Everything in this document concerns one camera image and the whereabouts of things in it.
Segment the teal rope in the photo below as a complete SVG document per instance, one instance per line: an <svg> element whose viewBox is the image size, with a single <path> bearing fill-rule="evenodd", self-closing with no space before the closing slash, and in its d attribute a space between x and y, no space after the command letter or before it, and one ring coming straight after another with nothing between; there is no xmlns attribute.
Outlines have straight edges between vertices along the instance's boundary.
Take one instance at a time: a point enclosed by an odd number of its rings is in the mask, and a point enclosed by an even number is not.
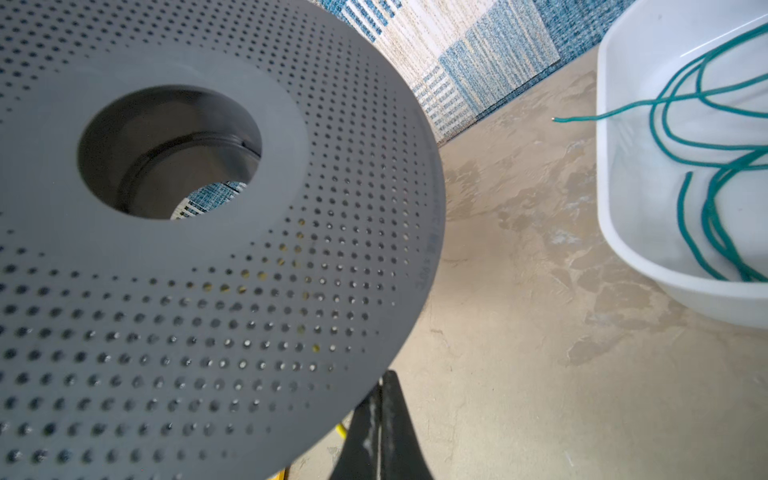
<svg viewBox="0 0 768 480"><path fill-rule="evenodd" d="M686 138L682 138L676 135L668 121L670 106L678 101L698 100L703 104L715 108L717 110L725 111L731 114L742 115L752 118L768 118L768 112L751 111L742 108L735 108L729 105L719 104L710 100L710 97L715 95L729 93L732 91L738 91L755 84L759 84L768 80L768 74L758 75L755 78L741 81L737 84L728 85L726 87L712 88L710 90L704 90L702 88L704 73L715 58L730 51L744 43L765 35L768 33L768 24L761 25L753 30L747 31L735 38L723 43L719 47L713 48L707 53L700 55L692 61L685 64L680 70L678 70L672 78L667 82L664 88L655 99L635 101L630 104L626 104L621 108L611 110L607 113L600 115L592 115L586 117L570 117L570 118L553 118L552 120L557 123L569 123L572 121L599 121L605 118L610 118L615 115L624 113L625 111L633 108L650 106L649 114L649 128L650 134L653 137L656 145L673 161L689 165L692 167L708 167L717 168L717 172L710 179L707 187L707 197L704 199L703 207L701 210L700 221L704 235L706 236L712 247L725 259L731 262L737 269L741 280L744 282L768 282L768 277L762 273L756 271L751 266L744 263L739 255L736 245L730 238L728 232L726 232L720 221L720 215L717 211L717 194L725 186L725 184L735 177L737 174L743 171L750 170L766 170L768 164L754 164L761 157L768 154L768 145L764 144L735 144L735 145L722 145L711 144L707 142L691 141ZM695 90L690 94L678 94L678 91L683 84L689 78L695 75ZM656 126L656 110L661 107L661 130L664 132L667 138L677 142L678 144L687 145L689 147L703 148L707 150L715 151L747 151L746 154L742 154L737 159L727 162L704 162L696 161L687 158L683 158L672 151L664 143L664 140L660 136L660 132ZM715 270L703 257L699 247L694 242L688 232L685 224L685 197L690 186L690 182L693 179L694 173L689 171L685 174L683 185L680 188L680 193L677 196L677 228L680 230L680 235L688 245L690 252L694 255L694 258L707 273L717 280L728 280L722 273Z"/></svg>
<svg viewBox="0 0 768 480"><path fill-rule="evenodd" d="M685 194L688 192L688 185L690 185L690 179L694 177L693 172L685 174L685 180L683 180L683 186L680 189L680 194L677 195L677 227L680 229L680 234L685 239L685 243L688 244L690 252L696 257L696 261L701 265L701 268L705 269L707 273L718 280L728 280L720 272L715 270L699 251L699 247L696 246L696 242L688 233L688 229L685 226Z"/></svg>

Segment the water stain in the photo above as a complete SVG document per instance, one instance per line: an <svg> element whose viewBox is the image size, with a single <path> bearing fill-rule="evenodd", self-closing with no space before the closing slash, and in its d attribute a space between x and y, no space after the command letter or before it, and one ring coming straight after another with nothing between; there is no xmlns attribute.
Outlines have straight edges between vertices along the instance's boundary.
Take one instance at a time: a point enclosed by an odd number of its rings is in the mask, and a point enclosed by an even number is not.
<svg viewBox="0 0 768 480"><path fill-rule="evenodd" d="M586 362L610 351L624 338L624 336L625 334L622 333L603 341L597 341L589 335L582 336L570 349L568 349L566 354L568 357L568 365L584 365Z"/></svg>
<svg viewBox="0 0 768 480"><path fill-rule="evenodd" d="M650 306L650 291L636 283L612 283L603 287L594 301L594 311L611 312L623 308Z"/></svg>
<svg viewBox="0 0 768 480"><path fill-rule="evenodd" d="M614 251L611 250L607 243L598 243L589 249L587 253L571 261L571 268L574 270L586 270L591 266L602 265L614 256Z"/></svg>
<svg viewBox="0 0 768 480"><path fill-rule="evenodd" d="M600 291L600 270L590 268L579 275L576 284L588 292L597 293Z"/></svg>
<svg viewBox="0 0 768 480"><path fill-rule="evenodd" d="M571 274L566 269L555 268L549 272L558 282L570 291L573 291L574 286L571 282Z"/></svg>

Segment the white plastic tub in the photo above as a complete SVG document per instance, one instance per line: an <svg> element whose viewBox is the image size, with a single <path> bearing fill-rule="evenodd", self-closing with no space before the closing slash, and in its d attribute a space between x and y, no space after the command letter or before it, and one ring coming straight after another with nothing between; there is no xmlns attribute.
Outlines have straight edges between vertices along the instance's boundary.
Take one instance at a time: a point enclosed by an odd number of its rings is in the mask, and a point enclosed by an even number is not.
<svg viewBox="0 0 768 480"><path fill-rule="evenodd" d="M600 46L598 113L655 98L687 62L767 22L767 0L637 0ZM768 35L764 35L714 61L705 74L704 88L767 71ZM717 100L768 111L768 85ZM597 124L598 213L603 235L619 257L692 310L729 323L768 328L768 284L714 280L680 235L677 195L685 173L693 171L686 200L688 230L713 267L732 280L739 278L736 269L709 245L700 225L705 188L716 170L688 167L666 157L651 138L649 111L636 108ZM768 144L768 120L747 120L695 100L676 103L670 109L670 124L692 140ZM739 155L679 146L673 151L705 161L730 161ZM717 206L744 261L768 275L768 170L738 174L717 196Z"/></svg>

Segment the circular opening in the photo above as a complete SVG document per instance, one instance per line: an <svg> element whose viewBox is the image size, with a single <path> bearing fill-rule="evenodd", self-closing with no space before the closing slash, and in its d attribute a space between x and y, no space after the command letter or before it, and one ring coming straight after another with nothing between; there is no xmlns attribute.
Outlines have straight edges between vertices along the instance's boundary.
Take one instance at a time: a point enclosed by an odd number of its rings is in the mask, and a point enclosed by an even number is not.
<svg viewBox="0 0 768 480"><path fill-rule="evenodd" d="M180 85L116 100L86 127L78 148L80 174L99 200L135 217L164 220L231 200L260 158L259 128L243 107Z"/></svg>

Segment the blue patterned rug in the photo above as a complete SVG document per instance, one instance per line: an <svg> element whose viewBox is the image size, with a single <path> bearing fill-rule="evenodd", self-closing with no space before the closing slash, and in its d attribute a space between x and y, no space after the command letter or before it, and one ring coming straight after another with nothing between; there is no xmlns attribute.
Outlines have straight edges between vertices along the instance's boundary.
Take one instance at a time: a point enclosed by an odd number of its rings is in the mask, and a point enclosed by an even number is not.
<svg viewBox="0 0 768 480"><path fill-rule="evenodd" d="M633 0L310 1L382 52L444 144L597 45ZM232 196L210 185L185 211Z"/></svg>

